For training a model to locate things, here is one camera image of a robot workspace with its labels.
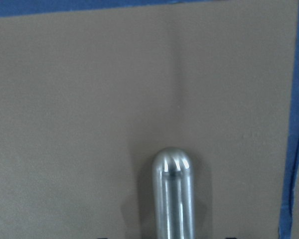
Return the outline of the steel muddler black tip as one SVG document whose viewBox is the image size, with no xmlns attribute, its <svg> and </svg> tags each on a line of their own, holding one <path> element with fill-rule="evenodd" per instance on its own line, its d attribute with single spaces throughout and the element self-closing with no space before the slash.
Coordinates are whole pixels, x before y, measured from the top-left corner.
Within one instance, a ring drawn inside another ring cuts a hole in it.
<svg viewBox="0 0 299 239">
<path fill-rule="evenodd" d="M 157 238 L 195 238 L 194 170 L 188 154 L 176 147 L 159 151 L 152 184 Z"/>
</svg>

